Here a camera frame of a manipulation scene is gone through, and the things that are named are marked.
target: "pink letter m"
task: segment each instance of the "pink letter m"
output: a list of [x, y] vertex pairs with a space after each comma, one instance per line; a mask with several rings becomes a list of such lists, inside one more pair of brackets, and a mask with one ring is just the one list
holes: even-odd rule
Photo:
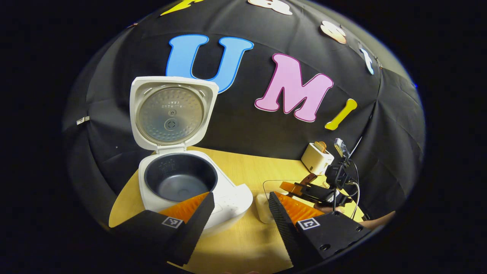
[[325, 74], [317, 74], [302, 85], [300, 62], [291, 56], [276, 53], [272, 56], [276, 69], [271, 82], [262, 98], [255, 100], [255, 107], [265, 111], [279, 109], [277, 100], [282, 91], [284, 113], [290, 113], [304, 100], [301, 108], [294, 112], [294, 117], [306, 122], [316, 120], [316, 112], [333, 81]]

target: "blue letter u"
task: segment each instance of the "blue letter u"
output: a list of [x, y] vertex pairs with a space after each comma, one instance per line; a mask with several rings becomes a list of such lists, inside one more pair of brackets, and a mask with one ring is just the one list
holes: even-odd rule
[[[193, 62], [198, 48], [208, 41], [207, 36], [197, 34], [181, 35], [171, 39], [169, 44], [172, 49], [166, 67], [166, 76], [197, 79], [192, 72]], [[225, 50], [216, 76], [208, 81], [215, 82], [220, 87], [218, 93], [222, 93], [232, 85], [244, 52], [252, 49], [254, 43], [237, 37], [223, 37], [218, 42], [225, 47]]]

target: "inner pot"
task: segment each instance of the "inner pot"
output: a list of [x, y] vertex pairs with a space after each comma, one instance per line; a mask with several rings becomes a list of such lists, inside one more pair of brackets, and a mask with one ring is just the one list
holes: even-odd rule
[[159, 197], [181, 202], [212, 191], [218, 181], [215, 168], [205, 159], [184, 153], [161, 156], [144, 174], [146, 185]]

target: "letter cutout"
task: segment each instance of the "letter cutout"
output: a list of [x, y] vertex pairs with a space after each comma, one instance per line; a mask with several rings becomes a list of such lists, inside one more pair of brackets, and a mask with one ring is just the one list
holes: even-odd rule
[[132, 25], [128, 26], [127, 28], [131, 28], [131, 27], [135, 27], [136, 25], [138, 25], [139, 23], [133, 23]]
[[374, 75], [374, 70], [372, 69], [372, 59], [370, 59], [369, 53], [367, 53], [363, 48], [360, 48], [360, 51], [364, 54], [367, 69], [369, 70], [370, 74]]
[[278, 110], [280, 106], [277, 100], [282, 91], [285, 114], [304, 101], [294, 112], [294, 117], [306, 122], [315, 121], [319, 105], [328, 89], [333, 87], [333, 81], [320, 73], [302, 85], [301, 64], [298, 60], [281, 53], [274, 54], [272, 60], [276, 63], [274, 75], [264, 96], [255, 100], [255, 107], [270, 112]]
[[255, 6], [273, 9], [282, 14], [293, 14], [289, 11], [289, 5], [279, 0], [248, 0], [248, 2]]
[[338, 113], [338, 115], [331, 120], [330, 122], [326, 123], [325, 128], [329, 130], [335, 130], [338, 128], [338, 125], [347, 117], [352, 110], [357, 108], [357, 102], [353, 99], [348, 99], [345, 107]]
[[345, 32], [340, 29], [339, 27], [333, 25], [328, 21], [321, 22], [321, 26], [319, 26], [326, 35], [330, 36], [331, 38], [335, 39], [338, 43], [346, 44], [347, 39], [345, 38]]
[[163, 13], [161, 13], [160, 16], [163, 16], [164, 14], [168, 14], [168, 13], [171, 13], [171, 12], [174, 12], [174, 11], [178, 11], [178, 10], [182, 10], [182, 9], [185, 9], [185, 8], [189, 8], [191, 7], [191, 2], [195, 2], [195, 3], [198, 3], [198, 2], [201, 2], [203, 0], [183, 0], [181, 3], [175, 5], [174, 7], [172, 7], [170, 10], [168, 11], [165, 11]]
[[[166, 76], [197, 79], [192, 72], [193, 62], [198, 48], [208, 41], [207, 36], [196, 34], [181, 35], [171, 39], [169, 44], [172, 49], [166, 67]], [[218, 93], [222, 93], [233, 84], [244, 52], [252, 49], [254, 43], [237, 37], [223, 37], [218, 42], [225, 47], [225, 50], [216, 76], [208, 81], [215, 82], [220, 88]]]

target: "yellow tabletop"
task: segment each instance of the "yellow tabletop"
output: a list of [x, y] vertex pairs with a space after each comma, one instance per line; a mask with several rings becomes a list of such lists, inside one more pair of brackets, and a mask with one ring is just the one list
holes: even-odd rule
[[[309, 174], [300, 160], [286, 160], [222, 152], [197, 147], [206, 153], [236, 185], [246, 184], [254, 196], [254, 202], [247, 213], [230, 229], [202, 237], [187, 265], [182, 268], [196, 274], [244, 274], [258, 271], [260, 274], [274, 273], [293, 265], [286, 252], [276, 224], [265, 224], [259, 220], [255, 197], [265, 191], [282, 191], [283, 180], [300, 182]], [[314, 184], [321, 185], [325, 176], [318, 176]], [[308, 205], [313, 203], [299, 199]], [[343, 212], [351, 216], [355, 202], [346, 204]], [[127, 182], [117, 197], [110, 213], [109, 226], [115, 227], [144, 210], [140, 196], [138, 171]], [[362, 221], [363, 213], [357, 209], [354, 220]]]

